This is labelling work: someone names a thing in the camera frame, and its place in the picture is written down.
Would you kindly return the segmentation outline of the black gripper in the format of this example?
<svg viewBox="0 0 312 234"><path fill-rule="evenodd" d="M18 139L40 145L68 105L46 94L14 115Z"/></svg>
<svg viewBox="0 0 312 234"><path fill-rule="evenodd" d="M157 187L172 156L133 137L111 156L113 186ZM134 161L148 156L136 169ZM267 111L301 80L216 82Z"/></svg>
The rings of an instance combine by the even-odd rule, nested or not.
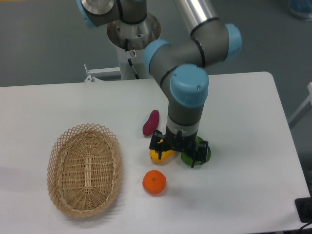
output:
<svg viewBox="0 0 312 234"><path fill-rule="evenodd" d="M180 130L174 134L169 127L166 127L165 135L161 131L155 130L151 137L149 149L158 154L158 160L161 160L163 152L169 150L185 153L192 159L191 167L193 168L196 162L205 163L207 161L209 149L209 143L205 140L196 142L196 136L197 132L184 136Z"/></svg>

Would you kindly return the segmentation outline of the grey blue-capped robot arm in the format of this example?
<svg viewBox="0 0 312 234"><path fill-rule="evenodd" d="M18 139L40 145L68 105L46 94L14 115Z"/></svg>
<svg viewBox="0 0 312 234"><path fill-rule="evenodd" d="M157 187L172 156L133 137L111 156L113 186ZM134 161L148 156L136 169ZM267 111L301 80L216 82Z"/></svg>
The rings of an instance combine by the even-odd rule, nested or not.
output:
<svg viewBox="0 0 312 234"><path fill-rule="evenodd" d="M223 24L209 0L177 0L190 40L174 47L160 39L158 20L144 0L79 0L77 6L91 27L107 26L110 41L126 53L143 51L143 62L168 99L166 132L153 130L149 148L159 157L181 153L190 166L210 158L207 141L197 132L208 96L207 66L237 56L242 49L239 29Z"/></svg>

